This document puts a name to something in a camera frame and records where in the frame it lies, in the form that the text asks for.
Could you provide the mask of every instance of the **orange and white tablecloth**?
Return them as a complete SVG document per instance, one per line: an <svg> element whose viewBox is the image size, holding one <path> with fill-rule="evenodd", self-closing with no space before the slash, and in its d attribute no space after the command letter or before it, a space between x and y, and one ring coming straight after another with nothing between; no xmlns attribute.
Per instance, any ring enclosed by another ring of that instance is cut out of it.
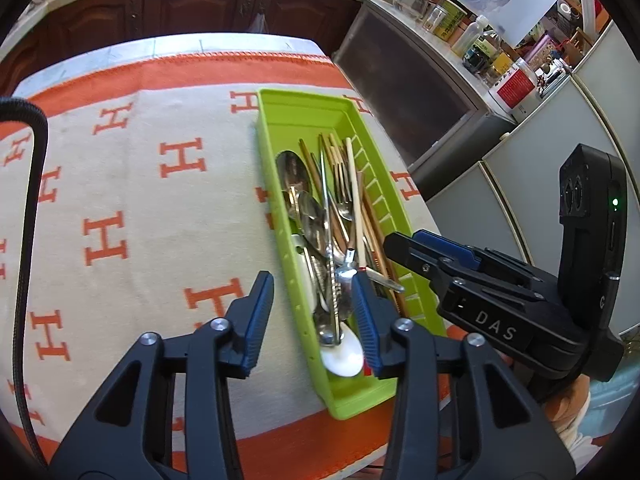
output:
<svg viewBox="0 0 640 480"><path fill-rule="evenodd" d="M413 228L436 231L389 138L324 56L151 59L37 94L50 135L24 352L31 419L48 457L140 333L192 332L248 293L262 269L276 283L266 338L251 377L230 382L246 478L341 478L383 452L392 401L336 421L311 386L260 168L255 92L263 87L353 99ZM33 137L20 124L0 128L0 408L17 425L10 347Z"/></svg>

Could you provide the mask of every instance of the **green plastic tray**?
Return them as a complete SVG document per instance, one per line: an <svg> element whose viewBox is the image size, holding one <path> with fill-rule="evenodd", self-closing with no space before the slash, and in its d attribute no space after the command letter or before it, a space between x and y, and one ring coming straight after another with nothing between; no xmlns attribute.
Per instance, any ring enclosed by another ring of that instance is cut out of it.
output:
<svg viewBox="0 0 640 480"><path fill-rule="evenodd" d="M343 378L333 375L322 366L310 314L312 309L307 304L299 280L298 254L291 240L291 225L280 192L276 156L284 150L291 150L304 160L299 146L299 140L304 139L309 151L318 157L320 133L332 132L340 140L351 137L356 166L364 170L367 193L374 204L383 233L387 235L398 231L411 235L411 225L390 173L352 101L320 94L263 89L258 92L258 102L258 144L262 170L269 192L278 251L306 362L314 388L331 415L338 419L350 418L391 398L396 391L396 380L378 380L374 376L365 376L363 372L352 378ZM315 189L314 195L319 199ZM432 333L444 335L442 319L436 314L437 298L427 280L408 274L406 269L394 265L406 289L408 314Z"/></svg>

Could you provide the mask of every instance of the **camera lens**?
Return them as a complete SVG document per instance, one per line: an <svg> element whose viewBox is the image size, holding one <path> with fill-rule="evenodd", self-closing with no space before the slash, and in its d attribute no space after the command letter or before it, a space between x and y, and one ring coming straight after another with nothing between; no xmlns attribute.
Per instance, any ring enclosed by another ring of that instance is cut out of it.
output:
<svg viewBox="0 0 640 480"><path fill-rule="evenodd" d="M564 186L564 208L569 213L571 212L571 206L574 203L574 188L571 185L571 181L568 180Z"/></svg>
<svg viewBox="0 0 640 480"><path fill-rule="evenodd" d="M574 205L576 209L580 209L580 206L582 205L582 181L580 180L580 177L575 179Z"/></svg>

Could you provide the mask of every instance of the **metal bolt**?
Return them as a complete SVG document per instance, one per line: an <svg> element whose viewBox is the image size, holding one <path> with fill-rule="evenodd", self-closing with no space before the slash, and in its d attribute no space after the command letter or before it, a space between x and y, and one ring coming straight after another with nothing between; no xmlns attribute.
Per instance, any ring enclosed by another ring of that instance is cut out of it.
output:
<svg viewBox="0 0 640 480"><path fill-rule="evenodd" d="M486 339L482 334L477 332L472 332L468 336L466 336L466 342L468 342L471 346L482 346L486 343Z"/></svg>
<svg viewBox="0 0 640 480"><path fill-rule="evenodd" d="M140 342L146 346L155 345L156 341L158 341L158 334L155 332L145 332L140 336Z"/></svg>
<svg viewBox="0 0 640 480"><path fill-rule="evenodd" d="M400 319L396 319L394 326L398 330L402 330L403 332L409 332L414 327L414 322L405 317L401 317Z"/></svg>
<svg viewBox="0 0 640 480"><path fill-rule="evenodd" d="M223 317L217 317L216 319L211 320L210 326L213 330L222 332L229 328L229 322Z"/></svg>

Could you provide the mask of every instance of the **wooden cabinet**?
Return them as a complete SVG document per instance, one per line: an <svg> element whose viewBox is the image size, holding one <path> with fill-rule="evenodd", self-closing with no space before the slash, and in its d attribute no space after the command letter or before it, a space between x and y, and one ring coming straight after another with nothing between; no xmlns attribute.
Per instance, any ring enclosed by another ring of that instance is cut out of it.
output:
<svg viewBox="0 0 640 480"><path fill-rule="evenodd" d="M50 64L46 32L45 26L36 25L0 62L0 95L10 96L20 81Z"/></svg>
<svg viewBox="0 0 640 480"><path fill-rule="evenodd" d="M359 9L354 0L256 0L252 19L264 14L269 34L313 40L330 56Z"/></svg>
<svg viewBox="0 0 640 480"><path fill-rule="evenodd" d="M142 0L78 0L46 18L52 62L142 36Z"/></svg>
<svg viewBox="0 0 640 480"><path fill-rule="evenodd" d="M146 38L190 32L243 32L254 0L145 0Z"/></svg>

